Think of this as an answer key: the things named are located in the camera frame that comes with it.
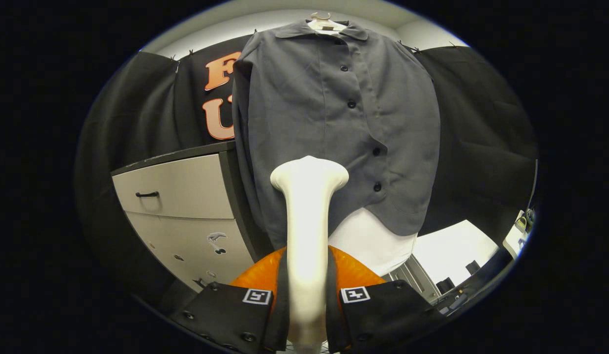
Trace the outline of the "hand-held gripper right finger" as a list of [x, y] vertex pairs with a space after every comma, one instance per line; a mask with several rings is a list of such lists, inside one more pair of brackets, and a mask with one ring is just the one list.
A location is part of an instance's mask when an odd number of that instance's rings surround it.
[[384, 280], [333, 246], [328, 248], [326, 286], [326, 336], [332, 353], [373, 354], [444, 323], [444, 315], [408, 282]]

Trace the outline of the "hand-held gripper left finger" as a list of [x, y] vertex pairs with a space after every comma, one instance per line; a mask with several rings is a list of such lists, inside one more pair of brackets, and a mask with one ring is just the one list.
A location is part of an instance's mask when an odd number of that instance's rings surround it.
[[235, 353], [284, 351], [290, 323], [286, 249], [262, 258], [230, 284], [206, 285], [171, 319]]

